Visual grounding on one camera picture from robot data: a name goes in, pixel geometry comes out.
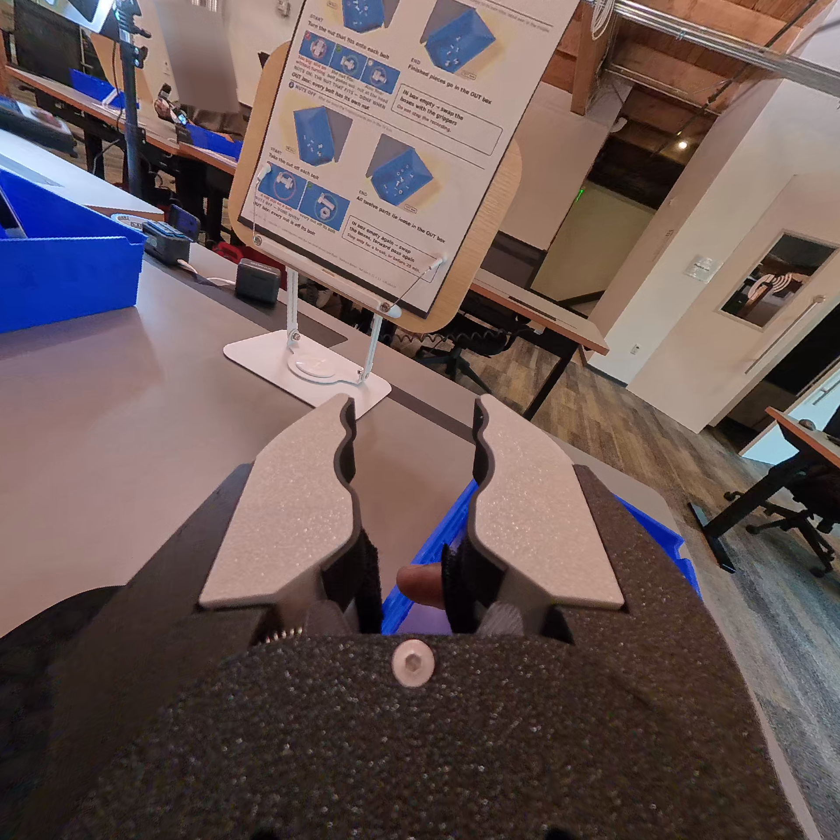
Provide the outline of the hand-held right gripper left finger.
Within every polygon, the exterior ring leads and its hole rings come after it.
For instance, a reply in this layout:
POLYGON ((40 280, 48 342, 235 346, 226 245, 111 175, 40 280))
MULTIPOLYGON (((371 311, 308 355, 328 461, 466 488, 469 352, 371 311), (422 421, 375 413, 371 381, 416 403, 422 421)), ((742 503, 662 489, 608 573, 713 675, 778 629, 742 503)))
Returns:
POLYGON ((382 585, 355 476, 354 399, 340 394, 275 437, 255 458, 200 594, 204 610, 266 607, 303 628, 310 607, 355 606, 380 628, 382 585))

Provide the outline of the blue plastic box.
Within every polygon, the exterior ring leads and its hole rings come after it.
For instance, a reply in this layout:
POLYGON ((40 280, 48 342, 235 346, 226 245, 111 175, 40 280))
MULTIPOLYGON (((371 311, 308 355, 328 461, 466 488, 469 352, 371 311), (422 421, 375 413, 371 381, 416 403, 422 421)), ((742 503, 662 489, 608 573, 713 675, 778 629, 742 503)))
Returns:
POLYGON ((2 195, 25 236, 2 231, 1 333, 136 304, 144 234, 9 171, 2 195))

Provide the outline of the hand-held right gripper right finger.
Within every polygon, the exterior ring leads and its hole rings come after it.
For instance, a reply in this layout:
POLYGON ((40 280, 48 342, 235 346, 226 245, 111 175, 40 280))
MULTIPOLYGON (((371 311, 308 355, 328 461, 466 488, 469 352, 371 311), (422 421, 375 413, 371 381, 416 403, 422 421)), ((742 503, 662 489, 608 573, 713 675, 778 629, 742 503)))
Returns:
POLYGON ((477 397, 465 537, 450 554, 450 626, 495 604, 526 628, 564 628, 563 607, 617 612, 625 598, 573 460, 496 397, 477 397))

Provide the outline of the sign on white stand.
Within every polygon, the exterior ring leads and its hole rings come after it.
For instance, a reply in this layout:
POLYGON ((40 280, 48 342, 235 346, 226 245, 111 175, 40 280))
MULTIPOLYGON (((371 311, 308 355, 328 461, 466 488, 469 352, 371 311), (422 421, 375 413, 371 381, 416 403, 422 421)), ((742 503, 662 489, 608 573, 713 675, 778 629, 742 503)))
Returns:
POLYGON ((577 2, 303 2, 263 69, 229 216, 406 332, 457 314, 521 177, 513 141, 577 2))

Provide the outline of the small black device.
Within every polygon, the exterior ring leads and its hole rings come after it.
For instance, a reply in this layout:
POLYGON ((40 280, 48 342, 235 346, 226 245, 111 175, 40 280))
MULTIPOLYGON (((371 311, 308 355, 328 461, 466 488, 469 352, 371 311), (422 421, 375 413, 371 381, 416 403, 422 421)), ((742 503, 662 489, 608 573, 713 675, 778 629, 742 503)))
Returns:
POLYGON ((143 219, 144 253, 168 267, 187 264, 192 240, 165 222, 143 219))

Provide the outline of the studio light on stand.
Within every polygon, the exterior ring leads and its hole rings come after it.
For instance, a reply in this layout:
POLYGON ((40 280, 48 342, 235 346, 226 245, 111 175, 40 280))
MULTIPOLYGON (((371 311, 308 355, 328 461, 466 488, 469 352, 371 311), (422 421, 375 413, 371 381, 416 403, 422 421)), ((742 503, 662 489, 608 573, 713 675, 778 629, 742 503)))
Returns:
POLYGON ((135 38, 150 39, 151 34, 136 24, 135 18, 141 16, 140 6, 136 1, 92 1, 74 4, 85 18, 85 26, 92 33, 110 37, 119 48, 124 97, 122 134, 129 190, 132 195, 145 198, 141 156, 143 139, 139 125, 136 71, 144 68, 149 50, 147 45, 138 45, 135 38))

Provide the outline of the black office chair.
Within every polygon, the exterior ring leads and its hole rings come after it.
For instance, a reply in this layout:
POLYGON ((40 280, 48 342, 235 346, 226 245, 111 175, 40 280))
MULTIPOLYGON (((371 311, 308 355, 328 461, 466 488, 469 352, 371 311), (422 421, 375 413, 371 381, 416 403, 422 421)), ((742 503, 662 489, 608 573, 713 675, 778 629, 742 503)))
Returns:
POLYGON ((750 534, 765 530, 780 529, 784 532, 797 530, 808 543, 819 565, 810 569, 817 578, 832 572, 835 560, 834 549, 824 535, 831 533, 839 523, 839 472, 832 467, 815 467, 801 477, 787 484, 793 500, 802 506, 793 511, 771 503, 763 506, 763 513, 774 515, 776 520, 759 526, 748 525, 750 534))
POLYGON ((468 351, 484 358, 506 352, 517 337, 530 332, 527 324, 514 322, 512 326, 512 329, 491 327, 459 314, 440 331, 423 336, 424 339, 431 339, 433 344, 430 347, 419 348, 414 360, 426 367, 443 365, 445 375, 452 382, 456 381, 458 374, 463 374, 474 382, 481 392, 491 393, 490 387, 480 379, 464 357, 464 352, 468 351))

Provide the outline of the wooden office desk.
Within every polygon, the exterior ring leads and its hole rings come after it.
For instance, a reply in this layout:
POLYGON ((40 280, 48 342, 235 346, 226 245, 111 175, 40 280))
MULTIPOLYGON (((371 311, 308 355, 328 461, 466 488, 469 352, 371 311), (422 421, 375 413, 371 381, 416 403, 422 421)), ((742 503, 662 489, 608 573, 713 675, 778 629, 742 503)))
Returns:
MULTIPOLYGON (((118 109, 16 67, 10 75, 34 104, 68 124, 77 139, 77 164, 125 192, 130 189, 124 117, 118 109)), ((183 206, 202 221, 203 242, 237 243, 228 218, 235 161, 188 143, 184 128, 154 116, 147 102, 140 105, 141 200, 162 213, 173 204, 183 206)))
POLYGON ((551 372, 523 412, 528 420, 534 418, 577 352, 609 352, 591 320, 485 269, 477 270, 460 311, 493 327, 513 327, 517 338, 555 357, 551 372))
POLYGON ((805 486, 805 482, 814 481, 815 470, 825 467, 833 474, 838 474, 838 437, 816 429, 791 418, 777 408, 767 407, 765 412, 781 429, 784 439, 795 448, 795 455, 772 466, 767 475, 745 492, 731 491, 725 494, 729 505, 715 517, 709 518, 700 505, 690 502, 688 508, 700 526, 707 545, 718 565, 724 571, 734 574, 737 570, 731 559, 722 536, 733 529, 741 520, 758 508, 780 516, 774 521, 767 521, 761 529, 779 528, 785 531, 797 529, 814 550, 822 563, 822 569, 812 568, 816 577, 824 576, 832 569, 833 553, 823 551, 818 545, 817 530, 807 523, 809 514, 822 517, 828 528, 838 524, 838 505, 830 504, 832 511, 820 510, 819 507, 804 507, 801 511, 788 511, 770 503, 771 497, 779 490, 790 489, 791 484, 805 486))

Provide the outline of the large blue plastic bin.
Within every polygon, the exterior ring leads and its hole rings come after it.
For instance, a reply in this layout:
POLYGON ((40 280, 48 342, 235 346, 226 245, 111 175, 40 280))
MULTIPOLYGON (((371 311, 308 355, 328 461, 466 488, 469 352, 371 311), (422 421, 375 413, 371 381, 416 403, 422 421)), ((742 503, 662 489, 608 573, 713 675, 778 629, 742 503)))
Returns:
MULTIPOLYGON (((426 566, 440 561, 443 548, 456 549, 466 535, 469 502, 477 492, 477 484, 471 480, 457 498, 443 520, 436 526, 416 554, 412 565, 426 566)), ((702 597, 694 564, 684 555, 686 541, 671 520, 648 507, 637 507, 619 494, 615 494, 637 523, 656 541, 683 575, 698 597, 702 597)), ((450 635, 452 630, 445 612, 430 606, 416 604, 394 586, 383 604, 384 618, 382 634, 436 634, 450 635)))

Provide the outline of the row of blue bins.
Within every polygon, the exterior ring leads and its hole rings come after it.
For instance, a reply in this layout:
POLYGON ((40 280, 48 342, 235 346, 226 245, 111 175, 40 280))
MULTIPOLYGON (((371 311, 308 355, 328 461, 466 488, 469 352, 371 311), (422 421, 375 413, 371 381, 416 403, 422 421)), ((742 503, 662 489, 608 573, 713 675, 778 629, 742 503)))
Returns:
MULTIPOLYGON (((125 124, 124 93, 106 80, 100 80, 78 70, 70 71, 71 86, 75 91, 97 100, 103 107, 116 111, 121 124, 125 124)), ((220 154, 233 161, 238 161, 242 153, 244 142, 229 138, 226 134, 205 129, 194 122, 189 122, 183 112, 174 108, 168 99, 171 87, 164 84, 160 94, 162 100, 170 107, 170 117, 174 119, 169 124, 174 128, 175 137, 179 142, 194 146, 198 149, 220 154)))

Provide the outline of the small black box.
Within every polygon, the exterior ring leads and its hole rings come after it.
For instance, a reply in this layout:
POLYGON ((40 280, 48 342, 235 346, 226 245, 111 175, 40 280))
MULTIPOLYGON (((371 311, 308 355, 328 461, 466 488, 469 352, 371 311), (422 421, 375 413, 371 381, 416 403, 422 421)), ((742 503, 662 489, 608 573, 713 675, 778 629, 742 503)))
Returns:
POLYGON ((237 265, 234 294, 250 302, 273 308, 278 302, 285 275, 281 269, 242 259, 237 265))

